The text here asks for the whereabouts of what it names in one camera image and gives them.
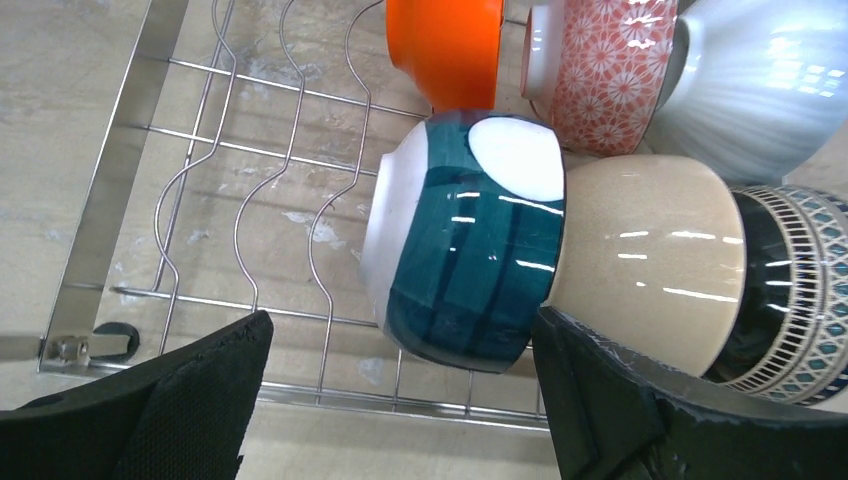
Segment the teal bowl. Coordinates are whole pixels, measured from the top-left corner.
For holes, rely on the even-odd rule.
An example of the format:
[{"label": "teal bowl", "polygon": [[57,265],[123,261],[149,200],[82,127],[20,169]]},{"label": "teal bowl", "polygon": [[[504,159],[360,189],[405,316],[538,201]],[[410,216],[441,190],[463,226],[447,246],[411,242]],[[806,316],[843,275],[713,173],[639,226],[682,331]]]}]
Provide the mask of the teal bowl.
[{"label": "teal bowl", "polygon": [[380,329],[442,365],[502,373],[530,340],[564,228],[556,135],[525,117],[453,110],[383,156],[360,277]]}]

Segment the wire rack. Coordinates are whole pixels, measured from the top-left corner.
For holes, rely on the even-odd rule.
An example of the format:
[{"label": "wire rack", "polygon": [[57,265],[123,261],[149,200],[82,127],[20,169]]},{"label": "wire rack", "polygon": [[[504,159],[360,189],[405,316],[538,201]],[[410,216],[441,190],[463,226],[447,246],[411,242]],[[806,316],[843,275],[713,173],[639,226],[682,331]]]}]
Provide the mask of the wire rack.
[{"label": "wire rack", "polygon": [[[122,321],[142,347],[40,368],[108,375],[264,309],[262,400],[547,431],[532,347],[497,376],[424,362],[358,284],[380,154],[429,111],[391,67],[382,0],[220,3],[151,1],[47,335]],[[498,108],[530,114],[522,8],[506,8]]]}]

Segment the bowl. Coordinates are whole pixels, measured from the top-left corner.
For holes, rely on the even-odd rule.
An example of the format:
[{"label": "bowl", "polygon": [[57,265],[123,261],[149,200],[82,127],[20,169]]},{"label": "bowl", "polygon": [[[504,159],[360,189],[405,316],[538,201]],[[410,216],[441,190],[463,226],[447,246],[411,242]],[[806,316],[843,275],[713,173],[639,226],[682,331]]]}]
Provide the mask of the bowl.
[{"label": "bowl", "polygon": [[699,0],[675,37],[645,135],[657,153],[779,184],[848,118],[848,2]]},{"label": "bowl", "polygon": [[633,153],[657,106],[676,0],[551,0],[530,9],[521,95],[568,149]]},{"label": "bowl", "polygon": [[702,376],[745,284],[742,219],[721,178],[686,157],[607,158],[569,170],[566,218],[546,304]]},{"label": "bowl", "polygon": [[442,365],[501,373],[548,295],[564,225],[556,136],[527,118],[452,110],[383,155],[360,278],[380,329]]},{"label": "bowl", "polygon": [[435,112],[491,109],[503,0],[386,0],[386,41]]},{"label": "bowl", "polygon": [[848,205],[796,185],[733,192],[749,273],[736,325],[708,379],[818,405],[848,385]]}]

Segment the black rubber foot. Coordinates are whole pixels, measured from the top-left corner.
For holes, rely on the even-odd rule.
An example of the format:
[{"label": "black rubber foot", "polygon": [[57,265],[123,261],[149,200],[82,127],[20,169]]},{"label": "black rubber foot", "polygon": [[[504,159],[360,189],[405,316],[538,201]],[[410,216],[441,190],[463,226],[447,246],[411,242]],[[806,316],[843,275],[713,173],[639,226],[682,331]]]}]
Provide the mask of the black rubber foot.
[{"label": "black rubber foot", "polygon": [[127,335],[130,337],[129,342],[127,343],[127,353],[121,353],[118,355],[101,355],[99,357],[91,357],[92,360],[99,360],[103,362],[114,362],[114,363],[124,363],[129,361],[135,355],[135,352],[138,351],[139,345],[141,345],[141,335],[139,335],[138,330],[135,327],[130,325],[129,323],[123,322],[109,322],[99,325],[94,329],[94,333],[100,335]]}]

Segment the marble surface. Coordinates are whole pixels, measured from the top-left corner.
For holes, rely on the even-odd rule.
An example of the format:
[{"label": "marble surface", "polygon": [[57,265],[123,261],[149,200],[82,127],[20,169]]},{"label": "marble surface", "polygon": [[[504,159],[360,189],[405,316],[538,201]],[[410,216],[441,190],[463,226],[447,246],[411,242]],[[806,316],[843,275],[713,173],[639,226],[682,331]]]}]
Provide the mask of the marble surface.
[{"label": "marble surface", "polygon": [[[282,0],[236,0],[228,41],[239,71],[294,84],[294,70],[280,49],[276,23]],[[145,1],[6,0],[0,2],[0,332],[40,334],[46,327],[59,277],[76,228],[97,152],[140,26]],[[364,99],[347,70],[342,42],[347,22],[367,4],[332,0],[297,2],[287,23],[287,42],[313,90]],[[510,18],[526,18],[526,4],[510,2]],[[175,56],[208,64],[214,48],[209,0],[193,0]],[[523,31],[504,27],[504,60],[498,108],[529,114],[518,98]],[[426,113],[411,82],[386,59],[382,13],[363,16],[353,36],[352,60],[372,88],[373,101]],[[229,68],[224,61],[220,68]],[[191,130],[205,74],[172,68],[154,124]],[[226,82],[216,79],[201,135],[211,136]],[[296,96],[239,82],[227,139],[284,153]],[[356,159],[361,107],[313,98],[304,101],[293,154],[342,164]],[[394,149],[414,125],[411,118],[375,113],[364,167]],[[114,257],[110,285],[149,288],[158,259],[152,240],[156,198],[182,165],[187,142],[151,135],[145,148],[130,211]],[[792,181],[848,194],[848,166],[840,134],[791,176]],[[203,155],[208,147],[199,147]],[[585,158],[569,158],[568,166]],[[243,196],[280,167],[275,158],[221,149],[190,176],[174,257],[181,293],[249,302],[251,290],[232,255],[232,222]],[[306,261],[306,229],[320,205],[350,175],[293,163],[279,182],[260,193],[245,214],[240,244],[260,287],[260,303],[326,313]],[[334,293],[336,315],[370,319],[356,278],[373,178],[334,204],[315,238],[316,267]],[[169,207],[163,211],[166,216]],[[166,275],[163,288],[170,288]],[[165,303],[117,294],[104,296],[98,323],[133,319],[141,330],[136,361],[158,348]],[[180,306],[168,348],[211,332],[245,312]],[[268,376],[316,383],[324,325],[278,316]],[[387,393],[394,387],[396,350],[376,330],[334,327],[327,385]],[[464,402],[467,374],[420,361],[404,363],[401,394]],[[0,363],[0,408],[80,383],[37,375],[33,362]],[[523,358],[508,375],[475,378],[478,405],[532,409],[532,362]],[[240,478],[557,478],[553,447],[545,435],[381,415],[354,414],[260,403],[245,440]]]}]

